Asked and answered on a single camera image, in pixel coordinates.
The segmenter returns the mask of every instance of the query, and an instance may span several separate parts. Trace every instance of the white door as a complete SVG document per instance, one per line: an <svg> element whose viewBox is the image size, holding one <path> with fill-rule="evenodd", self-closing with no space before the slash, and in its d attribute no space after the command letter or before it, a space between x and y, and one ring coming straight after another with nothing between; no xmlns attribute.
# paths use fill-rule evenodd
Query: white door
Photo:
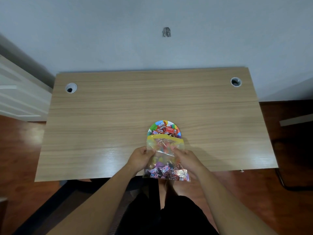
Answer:
<svg viewBox="0 0 313 235"><path fill-rule="evenodd" d="M52 88L0 55L0 115L46 121Z"/></svg>

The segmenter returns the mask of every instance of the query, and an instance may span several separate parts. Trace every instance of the white wall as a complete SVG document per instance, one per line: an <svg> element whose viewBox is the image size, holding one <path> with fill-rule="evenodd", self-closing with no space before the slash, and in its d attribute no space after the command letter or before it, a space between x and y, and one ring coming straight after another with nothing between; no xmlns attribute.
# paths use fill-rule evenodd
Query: white wall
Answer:
<svg viewBox="0 0 313 235"><path fill-rule="evenodd" d="M0 0L1 34L53 75L247 66L260 101L313 98L312 23L313 0Z"/></svg>

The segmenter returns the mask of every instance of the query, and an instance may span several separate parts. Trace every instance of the bag of candy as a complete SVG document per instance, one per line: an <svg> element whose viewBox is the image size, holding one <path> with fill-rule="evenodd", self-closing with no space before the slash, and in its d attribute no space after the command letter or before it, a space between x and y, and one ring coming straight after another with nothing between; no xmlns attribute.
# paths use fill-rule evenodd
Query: bag of candy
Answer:
<svg viewBox="0 0 313 235"><path fill-rule="evenodd" d="M174 156L171 150L172 145L180 150L185 149L184 140L181 138L171 137L167 134L155 134L147 137L147 150L154 149L156 152L144 170L144 178L190 181L187 170L182 168L179 159Z"/></svg>

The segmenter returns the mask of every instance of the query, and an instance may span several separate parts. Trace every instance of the colorful plate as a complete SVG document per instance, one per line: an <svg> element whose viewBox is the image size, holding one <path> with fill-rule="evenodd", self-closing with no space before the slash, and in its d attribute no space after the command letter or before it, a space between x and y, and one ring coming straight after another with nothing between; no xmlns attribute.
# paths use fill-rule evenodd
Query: colorful plate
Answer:
<svg viewBox="0 0 313 235"><path fill-rule="evenodd" d="M148 130L148 136L151 134L168 134L169 136L182 138L182 134L173 122L160 120L155 122Z"/></svg>

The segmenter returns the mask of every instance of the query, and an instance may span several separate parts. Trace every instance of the forearm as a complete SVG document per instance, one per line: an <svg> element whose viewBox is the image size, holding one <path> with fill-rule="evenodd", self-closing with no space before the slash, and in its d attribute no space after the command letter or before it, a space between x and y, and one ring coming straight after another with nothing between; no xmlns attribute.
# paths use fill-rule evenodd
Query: forearm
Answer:
<svg viewBox="0 0 313 235"><path fill-rule="evenodd" d="M196 176L220 234L276 234L233 196L208 169L201 168Z"/></svg>
<svg viewBox="0 0 313 235"><path fill-rule="evenodd" d="M125 189L135 173L131 167L124 166L48 235L107 234Z"/></svg>

